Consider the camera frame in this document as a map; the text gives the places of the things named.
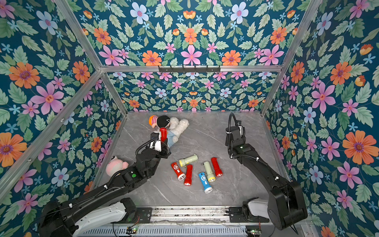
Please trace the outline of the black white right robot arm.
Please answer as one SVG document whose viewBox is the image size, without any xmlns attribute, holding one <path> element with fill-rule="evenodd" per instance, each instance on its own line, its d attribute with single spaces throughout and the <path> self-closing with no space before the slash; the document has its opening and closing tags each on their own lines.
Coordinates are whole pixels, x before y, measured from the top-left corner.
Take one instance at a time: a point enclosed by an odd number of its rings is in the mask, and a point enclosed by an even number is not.
<svg viewBox="0 0 379 237">
<path fill-rule="evenodd" d="M 307 219 L 308 211 L 302 188 L 297 181 L 289 181 L 279 175 L 255 150 L 246 143 L 240 125 L 226 128 L 226 146 L 231 159 L 239 161 L 262 183 L 268 199 L 251 198 L 244 202 L 246 217 L 259 216 L 269 219 L 275 228 L 283 230 Z"/>
</svg>

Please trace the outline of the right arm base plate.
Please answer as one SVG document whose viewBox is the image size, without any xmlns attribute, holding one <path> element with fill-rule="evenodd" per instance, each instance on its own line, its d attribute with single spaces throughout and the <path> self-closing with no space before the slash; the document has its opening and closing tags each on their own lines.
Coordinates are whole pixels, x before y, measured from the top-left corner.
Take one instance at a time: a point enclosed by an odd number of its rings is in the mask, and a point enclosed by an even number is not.
<svg viewBox="0 0 379 237">
<path fill-rule="evenodd" d="M 241 206 L 231 206 L 226 210 L 226 215 L 231 223 L 269 223 L 270 220 L 260 216 L 254 216 Z"/>
</svg>

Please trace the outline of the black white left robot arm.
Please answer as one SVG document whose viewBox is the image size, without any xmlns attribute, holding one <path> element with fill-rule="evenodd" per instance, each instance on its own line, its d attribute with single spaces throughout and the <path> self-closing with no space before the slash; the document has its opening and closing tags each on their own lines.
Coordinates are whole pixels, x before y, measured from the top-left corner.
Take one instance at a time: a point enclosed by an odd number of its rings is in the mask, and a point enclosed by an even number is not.
<svg viewBox="0 0 379 237">
<path fill-rule="evenodd" d="M 135 216 L 137 209 L 130 198 L 106 204 L 144 185 L 154 176 L 160 160 L 170 154 L 167 135 L 153 132 L 151 139 L 136 149 L 136 162 L 115 172 L 106 184 L 63 203 L 49 202 L 39 220 L 39 236 L 77 237 L 93 228 Z"/>
</svg>

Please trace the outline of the red flashlight white logo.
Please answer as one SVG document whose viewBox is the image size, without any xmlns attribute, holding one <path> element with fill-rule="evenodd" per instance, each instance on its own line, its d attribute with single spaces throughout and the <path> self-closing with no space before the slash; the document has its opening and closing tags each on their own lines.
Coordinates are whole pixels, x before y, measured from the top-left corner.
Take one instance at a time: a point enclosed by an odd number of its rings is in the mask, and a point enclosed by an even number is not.
<svg viewBox="0 0 379 237">
<path fill-rule="evenodd" d="M 177 178 L 179 181 L 183 181 L 186 177 L 186 175 L 181 171 L 177 163 L 171 164 L 172 169 L 175 171 L 175 174 L 177 175 Z"/>
</svg>

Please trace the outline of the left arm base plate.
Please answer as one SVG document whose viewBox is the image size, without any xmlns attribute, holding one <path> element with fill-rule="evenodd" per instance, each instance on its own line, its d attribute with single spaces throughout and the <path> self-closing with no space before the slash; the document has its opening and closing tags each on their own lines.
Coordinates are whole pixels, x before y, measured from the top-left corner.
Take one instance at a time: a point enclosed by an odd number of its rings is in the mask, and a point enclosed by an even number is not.
<svg viewBox="0 0 379 237">
<path fill-rule="evenodd" d="M 151 207 L 137 207 L 136 210 L 126 213 L 118 224 L 148 224 L 152 218 Z"/>
</svg>

